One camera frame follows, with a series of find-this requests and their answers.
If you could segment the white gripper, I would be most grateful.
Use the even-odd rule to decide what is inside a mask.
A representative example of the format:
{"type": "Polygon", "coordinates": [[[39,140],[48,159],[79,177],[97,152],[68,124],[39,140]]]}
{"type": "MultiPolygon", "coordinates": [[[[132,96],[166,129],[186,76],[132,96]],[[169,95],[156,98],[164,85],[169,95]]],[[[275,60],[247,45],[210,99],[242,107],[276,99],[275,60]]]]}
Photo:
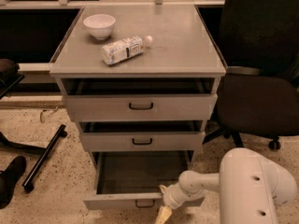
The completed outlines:
{"type": "Polygon", "coordinates": [[[166,206],[160,207],[155,224],[165,224],[172,215],[172,209],[178,209],[187,201],[187,195],[179,184],[173,184],[168,187],[159,185],[159,189],[163,194],[163,200],[166,206]]]}

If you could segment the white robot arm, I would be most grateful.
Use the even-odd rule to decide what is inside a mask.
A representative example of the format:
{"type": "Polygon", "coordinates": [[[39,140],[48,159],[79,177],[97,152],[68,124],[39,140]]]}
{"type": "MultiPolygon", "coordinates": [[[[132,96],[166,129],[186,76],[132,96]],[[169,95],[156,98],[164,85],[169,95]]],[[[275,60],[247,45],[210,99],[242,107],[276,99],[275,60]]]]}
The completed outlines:
{"type": "Polygon", "coordinates": [[[221,224],[278,224],[276,208],[292,202],[298,192],[287,169],[243,147],[229,150],[217,173],[185,171],[177,183],[160,190],[164,204],[155,224],[164,224],[173,210],[209,191],[219,194],[221,224]]]}

